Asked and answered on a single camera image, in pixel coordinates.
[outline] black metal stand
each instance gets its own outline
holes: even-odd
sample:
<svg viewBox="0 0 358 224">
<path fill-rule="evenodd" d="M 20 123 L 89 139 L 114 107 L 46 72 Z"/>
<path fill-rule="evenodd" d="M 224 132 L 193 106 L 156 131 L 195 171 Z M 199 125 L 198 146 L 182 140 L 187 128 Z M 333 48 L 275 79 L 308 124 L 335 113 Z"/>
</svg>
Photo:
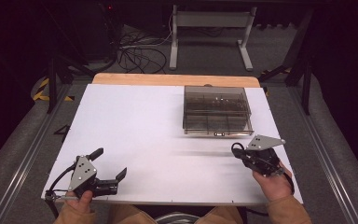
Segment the black metal stand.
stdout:
<svg viewBox="0 0 358 224">
<path fill-rule="evenodd" d="M 48 63 L 48 86 L 49 86 L 49 105 L 48 114 L 54 109 L 57 104 L 57 78 L 58 76 L 62 84 L 71 84 L 74 80 L 72 73 L 68 66 L 73 66 L 75 69 L 84 73 L 87 76 L 94 77 L 95 72 L 89 70 L 87 67 L 76 63 L 75 61 L 62 56 L 56 55 L 50 59 Z"/>
<path fill-rule="evenodd" d="M 298 27 L 295 39 L 293 40 L 292 45 L 290 46 L 290 49 L 288 50 L 282 65 L 259 77 L 258 78 L 259 82 L 264 82 L 269 78 L 275 77 L 276 75 L 280 74 L 287 68 L 292 67 L 289 75 L 285 80 L 285 83 L 287 86 L 295 86 L 298 83 L 298 81 L 301 79 L 301 77 L 305 73 L 307 73 L 306 67 L 307 64 L 309 64 L 308 58 L 310 57 L 309 54 L 307 54 L 310 53 L 307 49 L 310 46 L 305 46 L 305 45 L 309 45 L 310 43 L 303 43 L 303 42 L 306 33 L 308 31 L 308 27 L 310 25 L 312 15 L 313 15 L 313 8 L 310 8 L 307 11 L 307 13 L 304 15 L 304 18 Z M 308 102 L 310 96 L 310 77 L 304 78 L 303 93 L 304 92 L 306 94 L 303 94 L 302 96 L 302 105 L 305 112 L 309 114 Z"/>
</svg>

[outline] metal bracket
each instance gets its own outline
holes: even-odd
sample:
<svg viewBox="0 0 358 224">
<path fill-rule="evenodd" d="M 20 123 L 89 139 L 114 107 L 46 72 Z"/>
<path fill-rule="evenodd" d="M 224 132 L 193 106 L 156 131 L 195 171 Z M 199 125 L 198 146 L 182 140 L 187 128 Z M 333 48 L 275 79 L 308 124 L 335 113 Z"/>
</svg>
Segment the metal bracket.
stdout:
<svg viewBox="0 0 358 224">
<path fill-rule="evenodd" d="M 285 144 L 286 141 L 279 138 L 268 137 L 264 135 L 256 135 L 254 139 L 249 143 L 246 149 L 249 150 L 264 150 L 269 147 L 276 147 Z"/>
<path fill-rule="evenodd" d="M 85 156 L 81 156 L 77 161 L 77 165 L 68 189 L 74 190 L 78 188 L 94 175 L 97 175 L 97 169 L 95 169 L 95 167 Z"/>
</svg>

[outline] leg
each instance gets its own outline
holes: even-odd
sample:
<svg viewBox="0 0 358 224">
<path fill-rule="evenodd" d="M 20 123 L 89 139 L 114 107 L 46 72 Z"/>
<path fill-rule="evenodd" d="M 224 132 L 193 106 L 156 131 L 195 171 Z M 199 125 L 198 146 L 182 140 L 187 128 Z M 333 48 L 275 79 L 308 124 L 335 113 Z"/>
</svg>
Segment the leg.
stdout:
<svg viewBox="0 0 358 224">
<path fill-rule="evenodd" d="M 110 206 L 108 223 L 157 224 L 150 215 L 130 204 Z"/>
<path fill-rule="evenodd" d="M 53 110 L 57 104 L 57 83 L 56 83 L 56 62 L 57 59 L 51 58 L 48 62 L 48 114 Z"/>
<path fill-rule="evenodd" d="M 170 59 L 170 69 L 176 69 L 176 62 L 178 58 L 178 40 L 177 40 L 177 5 L 173 6 L 172 11 L 172 45 L 171 45 L 171 59 Z"/>
<path fill-rule="evenodd" d="M 306 115 L 310 114 L 308 109 L 309 102 L 310 102 L 310 75 L 311 75 L 311 66 L 310 63 L 307 63 L 307 67 L 304 74 L 303 80 L 303 91 L 301 95 L 301 105 L 303 106 L 304 112 Z"/>
<path fill-rule="evenodd" d="M 287 54 L 283 60 L 283 63 L 281 66 L 279 66 L 278 68 L 275 68 L 274 70 L 270 71 L 269 73 L 263 75 L 262 77 L 260 77 L 258 79 L 259 82 L 263 82 L 271 77 L 275 77 L 276 75 L 280 74 L 280 72 L 284 71 L 285 69 L 289 68 L 289 67 L 294 67 L 297 57 L 298 57 L 298 53 L 301 49 L 303 40 L 304 40 L 304 36 L 307 32 L 308 26 L 310 24 L 310 20 L 312 18 L 312 14 L 313 14 L 313 9 L 309 9 L 307 11 L 307 13 L 304 15 L 303 20 L 301 21 L 298 30 L 296 32 L 296 36 L 295 39 L 293 40 L 292 44 L 290 45 L 289 50 L 287 51 Z M 292 76 L 295 76 L 297 73 L 296 69 L 292 69 L 292 71 L 290 72 L 289 76 L 286 78 L 290 79 Z"/>
<path fill-rule="evenodd" d="M 250 16 L 248 17 L 248 21 L 246 24 L 246 30 L 243 39 L 238 41 L 243 63 L 245 64 L 246 70 L 249 72 L 253 71 L 253 66 L 248 54 L 248 50 L 246 49 L 246 43 L 248 42 L 249 34 L 251 33 L 253 21 L 255 19 L 255 12 L 256 12 L 256 7 L 252 7 Z"/>
<path fill-rule="evenodd" d="M 240 212 L 235 206 L 218 206 L 205 217 L 200 218 L 197 224 L 208 223 L 237 223 L 243 224 Z"/>
</svg>

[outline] person's thumb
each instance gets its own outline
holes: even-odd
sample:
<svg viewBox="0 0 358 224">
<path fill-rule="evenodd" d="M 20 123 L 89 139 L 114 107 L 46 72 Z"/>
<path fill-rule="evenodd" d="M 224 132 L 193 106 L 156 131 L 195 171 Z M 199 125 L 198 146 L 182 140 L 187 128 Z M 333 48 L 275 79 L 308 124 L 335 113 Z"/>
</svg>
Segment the person's thumb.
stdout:
<svg viewBox="0 0 358 224">
<path fill-rule="evenodd" d="M 91 200 L 92 200 L 92 191 L 86 190 L 78 202 L 77 208 L 79 212 L 89 213 Z"/>
</svg>

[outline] gray carpet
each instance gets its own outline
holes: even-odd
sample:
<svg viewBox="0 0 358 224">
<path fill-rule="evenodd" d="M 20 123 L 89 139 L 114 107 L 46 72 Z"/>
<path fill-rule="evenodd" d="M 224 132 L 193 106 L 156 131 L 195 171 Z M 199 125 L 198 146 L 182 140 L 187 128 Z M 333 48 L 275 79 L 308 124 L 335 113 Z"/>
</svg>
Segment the gray carpet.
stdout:
<svg viewBox="0 0 358 224">
<path fill-rule="evenodd" d="M 293 39 L 296 30 L 292 27 L 268 28 L 264 31 L 254 29 L 248 44 L 248 51 L 254 65 L 254 72 L 246 72 L 236 47 L 237 36 L 242 30 L 225 30 L 218 37 L 205 37 L 197 32 L 185 32 L 179 36 L 179 59 L 175 71 L 165 65 L 170 74 L 221 75 L 221 76 L 255 76 L 261 71 L 273 69 L 280 65 Z M 170 44 L 154 47 L 161 50 L 169 59 Z M 162 62 L 160 55 L 148 55 Z M 123 72 L 115 64 L 108 72 Z M 313 223 L 350 223 L 342 211 L 337 196 L 333 191 L 329 176 L 325 174 L 310 132 L 301 111 L 296 106 L 293 91 L 282 84 L 284 76 L 276 76 L 263 86 L 268 86 L 268 102 L 275 118 L 281 137 L 286 140 L 286 151 L 291 165 L 296 170 L 296 179 L 301 190 L 304 205 Z M 52 223 L 54 218 L 48 207 L 40 199 L 43 187 L 48 179 L 48 171 L 55 161 L 62 145 L 62 136 L 53 134 L 64 125 L 70 125 L 81 96 L 90 82 L 88 77 L 76 77 L 67 95 L 74 95 L 73 102 L 62 102 L 50 123 L 46 136 L 41 140 L 38 154 L 32 168 L 26 174 L 14 203 L 7 210 L 1 223 Z M 21 160 L 28 148 L 34 144 L 34 138 L 46 117 L 48 102 L 37 101 L 16 131 L 7 140 L 0 151 L 0 200 L 10 184 Z M 358 162 L 342 136 L 339 128 L 326 107 L 316 79 L 312 80 L 310 94 L 310 118 L 328 151 L 331 161 L 337 168 L 343 185 L 348 191 L 358 213 Z M 98 212 L 97 223 L 105 223 L 109 204 L 95 203 Z M 255 210 L 265 211 L 263 206 Z M 269 223 L 267 217 L 248 214 L 248 222 Z"/>
</svg>

